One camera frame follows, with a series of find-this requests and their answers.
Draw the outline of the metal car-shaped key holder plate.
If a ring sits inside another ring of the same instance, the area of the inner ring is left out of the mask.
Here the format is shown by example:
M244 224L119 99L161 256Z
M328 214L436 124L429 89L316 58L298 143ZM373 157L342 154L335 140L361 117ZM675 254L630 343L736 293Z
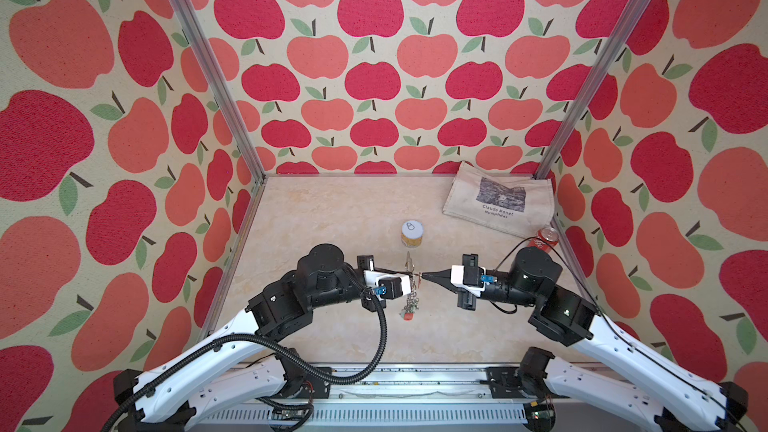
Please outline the metal car-shaped key holder plate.
M406 303L400 315L405 321L411 321L419 308L418 286L420 279L415 273L415 264L409 252L406 253L405 269L409 276L409 291L405 295Z

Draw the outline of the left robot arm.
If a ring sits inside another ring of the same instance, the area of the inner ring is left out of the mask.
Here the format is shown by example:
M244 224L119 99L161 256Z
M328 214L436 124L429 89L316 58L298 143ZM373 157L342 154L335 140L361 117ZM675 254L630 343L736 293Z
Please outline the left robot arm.
M411 278L410 272L377 269L370 256L352 266L339 247L316 245L295 269L188 351L147 372L121 372L114 380L117 409L102 428L187 431L229 405L287 393L308 376L326 384L356 384L381 362L388 339L385 303L409 294ZM377 349L360 371L334 375L282 345L311 324L316 309L353 301L374 312L379 323Z

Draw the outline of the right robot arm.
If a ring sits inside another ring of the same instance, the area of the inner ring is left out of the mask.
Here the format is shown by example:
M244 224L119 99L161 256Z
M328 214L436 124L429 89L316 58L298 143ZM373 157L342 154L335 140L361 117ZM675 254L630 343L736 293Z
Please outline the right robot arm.
M749 402L742 387L700 377L644 345L593 303L559 286L562 270L547 252L531 246L516 254L507 272L486 269L471 254L422 277L456 293L464 310L475 309L480 300L529 307L528 321L539 333L620 376L611 379L531 347L517 369L530 395L576 399L644 431L739 430Z

